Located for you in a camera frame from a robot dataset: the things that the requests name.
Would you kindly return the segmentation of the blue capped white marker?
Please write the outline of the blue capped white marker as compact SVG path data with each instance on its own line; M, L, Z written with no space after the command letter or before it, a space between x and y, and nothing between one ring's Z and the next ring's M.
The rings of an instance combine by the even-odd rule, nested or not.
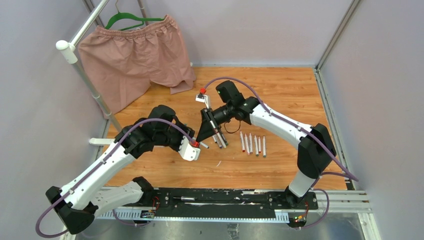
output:
M203 143L203 142L199 142L199 144L201 145L201 146L203 146L204 148L206 148L206 149L209 149L210 147L207 145L207 144L205 144L205 143Z

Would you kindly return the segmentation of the white acrylic marker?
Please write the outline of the white acrylic marker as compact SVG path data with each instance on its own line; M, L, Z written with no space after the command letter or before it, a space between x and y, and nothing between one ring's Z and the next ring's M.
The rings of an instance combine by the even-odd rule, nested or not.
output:
M247 137L247 135L244 135L244 145L245 145L245 152L247 155L250 155L250 146L249 146L249 139Z

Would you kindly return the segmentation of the yellow capped white marker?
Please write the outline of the yellow capped white marker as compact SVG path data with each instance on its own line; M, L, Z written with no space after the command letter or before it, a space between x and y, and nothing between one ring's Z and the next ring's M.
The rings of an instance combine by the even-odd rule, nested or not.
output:
M218 132L218 133L216 133L216 135L218 136L218 139L220 140L221 145L222 145L222 139L221 139L220 133Z

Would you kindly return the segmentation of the clear green gel pen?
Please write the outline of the clear green gel pen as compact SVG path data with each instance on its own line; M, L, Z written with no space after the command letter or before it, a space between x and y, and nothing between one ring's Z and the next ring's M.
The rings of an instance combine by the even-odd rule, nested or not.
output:
M227 147L229 145L229 143L228 143L225 135L222 132L220 133L220 137L221 137L222 145L225 146L225 147Z

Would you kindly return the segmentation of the red capped white marker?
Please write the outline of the red capped white marker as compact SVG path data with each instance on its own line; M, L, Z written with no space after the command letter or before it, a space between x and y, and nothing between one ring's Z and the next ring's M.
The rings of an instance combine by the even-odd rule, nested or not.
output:
M257 137L257 147L258 147L258 153L261 153L262 152L262 145L261 145L260 136Z

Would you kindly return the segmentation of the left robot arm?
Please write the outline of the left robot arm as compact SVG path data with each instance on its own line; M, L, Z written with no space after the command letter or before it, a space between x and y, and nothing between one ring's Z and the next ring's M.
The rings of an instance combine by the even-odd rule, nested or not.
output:
M118 207L138 203L155 207L159 202L153 186L142 176L129 183L102 191L102 187L121 169L154 148L169 147L182 159L196 161L200 144L194 130L179 121L175 111L165 105L154 107L147 118L122 129L106 151L83 173L62 187L46 191L51 206L67 231L76 235L87 229L95 218Z

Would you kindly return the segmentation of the green capped white marker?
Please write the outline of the green capped white marker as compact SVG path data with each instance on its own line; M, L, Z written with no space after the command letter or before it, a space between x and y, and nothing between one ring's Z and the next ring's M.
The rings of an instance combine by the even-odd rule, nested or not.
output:
M254 139L255 156L256 156L256 157L258 157L258 156L259 156L259 153L260 153L260 148L259 148L258 138L257 138L257 136L255 135L255 136L253 137L253 139Z

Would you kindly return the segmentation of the teal capped white marker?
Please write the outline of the teal capped white marker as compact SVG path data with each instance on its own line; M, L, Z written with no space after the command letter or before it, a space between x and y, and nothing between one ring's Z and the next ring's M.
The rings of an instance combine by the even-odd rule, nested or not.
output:
M265 158L267 156L267 145L266 145L266 136L262 136L262 156Z

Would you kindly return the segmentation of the grey capped marker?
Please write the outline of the grey capped marker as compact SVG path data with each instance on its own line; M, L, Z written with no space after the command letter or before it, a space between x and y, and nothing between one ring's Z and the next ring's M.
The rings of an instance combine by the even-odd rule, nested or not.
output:
M218 147L220 149L222 149L223 146L222 146L221 141L219 140L218 136L215 134L215 135L212 136L212 138L213 138L214 142L218 145Z

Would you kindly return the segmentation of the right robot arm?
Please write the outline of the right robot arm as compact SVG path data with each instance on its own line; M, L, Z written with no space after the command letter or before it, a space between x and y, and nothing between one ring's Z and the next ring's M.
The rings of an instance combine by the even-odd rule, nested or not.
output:
M236 119L265 129L290 143L297 150L298 171L284 191L286 204L298 209L306 194L336 157L329 130L321 123L315 126L295 121L269 108L257 94L245 98L230 79L220 83L216 91L224 103L201 110L197 140L203 141L222 133L221 126Z

